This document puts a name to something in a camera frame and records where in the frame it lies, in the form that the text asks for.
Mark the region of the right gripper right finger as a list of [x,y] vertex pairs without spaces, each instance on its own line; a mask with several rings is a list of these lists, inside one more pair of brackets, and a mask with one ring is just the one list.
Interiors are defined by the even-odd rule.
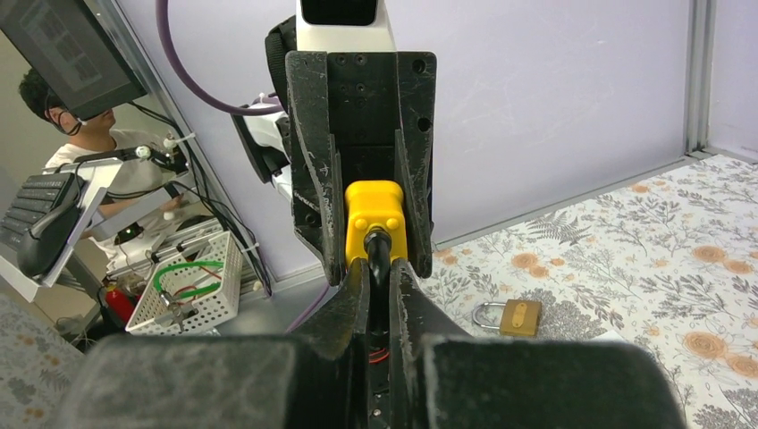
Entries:
[[393,428],[682,428],[653,358],[625,341],[474,338],[389,274]]

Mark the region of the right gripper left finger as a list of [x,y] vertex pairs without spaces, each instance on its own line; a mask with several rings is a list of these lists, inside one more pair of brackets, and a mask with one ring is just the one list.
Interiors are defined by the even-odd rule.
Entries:
[[369,274],[289,334],[112,336],[84,359],[59,428],[366,428]]

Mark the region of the brass padlock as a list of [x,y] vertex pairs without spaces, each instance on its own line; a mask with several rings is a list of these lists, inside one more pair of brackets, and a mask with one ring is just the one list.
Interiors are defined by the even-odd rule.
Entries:
[[[490,308],[501,309],[497,323],[486,322],[484,314]],[[506,302],[485,302],[472,310],[471,317],[474,325],[491,331],[497,331],[502,336],[535,337],[539,331],[539,323],[543,304],[534,300],[509,299]]]

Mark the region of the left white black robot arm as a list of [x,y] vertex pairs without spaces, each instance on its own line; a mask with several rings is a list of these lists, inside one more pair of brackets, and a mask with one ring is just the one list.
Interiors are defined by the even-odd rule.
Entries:
[[377,9],[294,15],[269,31],[265,52],[274,92],[232,120],[327,281],[368,259],[378,232],[391,260],[428,277],[436,55],[398,49]]

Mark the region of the yellow padlock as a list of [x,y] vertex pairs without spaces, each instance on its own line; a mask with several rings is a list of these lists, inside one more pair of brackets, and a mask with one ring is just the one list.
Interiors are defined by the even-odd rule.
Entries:
[[369,326],[389,331],[392,262],[408,256],[403,191],[394,181],[356,181],[345,191],[348,209],[345,257],[366,261],[371,292]]

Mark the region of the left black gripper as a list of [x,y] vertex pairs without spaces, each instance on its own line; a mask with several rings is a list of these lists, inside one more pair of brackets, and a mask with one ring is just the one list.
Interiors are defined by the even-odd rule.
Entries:
[[369,180],[401,186],[408,260],[429,277],[436,56],[292,51],[285,72],[294,231],[328,284],[345,270],[339,204],[351,183]]

